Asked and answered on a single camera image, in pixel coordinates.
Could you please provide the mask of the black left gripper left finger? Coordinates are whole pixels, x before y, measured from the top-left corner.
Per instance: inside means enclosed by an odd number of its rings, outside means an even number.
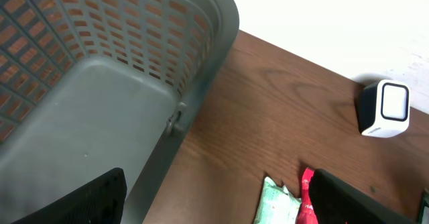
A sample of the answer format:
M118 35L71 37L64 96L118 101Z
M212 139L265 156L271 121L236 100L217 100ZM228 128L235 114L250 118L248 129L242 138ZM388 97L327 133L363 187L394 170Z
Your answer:
M120 224L126 194L124 171L113 168L13 224Z

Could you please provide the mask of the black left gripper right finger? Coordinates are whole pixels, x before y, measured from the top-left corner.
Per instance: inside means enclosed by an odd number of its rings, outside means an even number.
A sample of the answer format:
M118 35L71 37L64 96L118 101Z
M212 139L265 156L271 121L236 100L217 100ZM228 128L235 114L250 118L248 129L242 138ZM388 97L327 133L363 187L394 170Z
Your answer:
M309 197L319 223L413 223L321 168L314 171Z

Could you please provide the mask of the red snack packet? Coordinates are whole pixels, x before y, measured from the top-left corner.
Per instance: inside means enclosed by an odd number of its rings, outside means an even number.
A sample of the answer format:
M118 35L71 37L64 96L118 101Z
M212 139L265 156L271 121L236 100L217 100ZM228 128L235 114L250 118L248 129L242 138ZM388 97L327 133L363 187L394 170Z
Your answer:
M310 168L305 169L302 175L302 186L301 186L301 199L300 210L296 219L297 224L318 224L310 196L309 187L310 181L314 175L314 171Z

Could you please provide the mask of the teal white snack packet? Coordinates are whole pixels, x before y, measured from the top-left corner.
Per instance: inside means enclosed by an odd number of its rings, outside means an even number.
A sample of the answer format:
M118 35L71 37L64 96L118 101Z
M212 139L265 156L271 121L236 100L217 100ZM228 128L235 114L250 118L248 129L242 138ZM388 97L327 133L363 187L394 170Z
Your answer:
M286 186L266 176L253 224L295 224L301 203Z

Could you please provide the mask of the green white packet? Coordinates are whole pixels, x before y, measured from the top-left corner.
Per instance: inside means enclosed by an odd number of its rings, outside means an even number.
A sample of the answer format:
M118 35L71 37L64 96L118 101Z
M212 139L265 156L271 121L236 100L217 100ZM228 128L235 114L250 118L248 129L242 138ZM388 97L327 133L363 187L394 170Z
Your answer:
M429 224L429 193L425 190L422 195L418 224Z

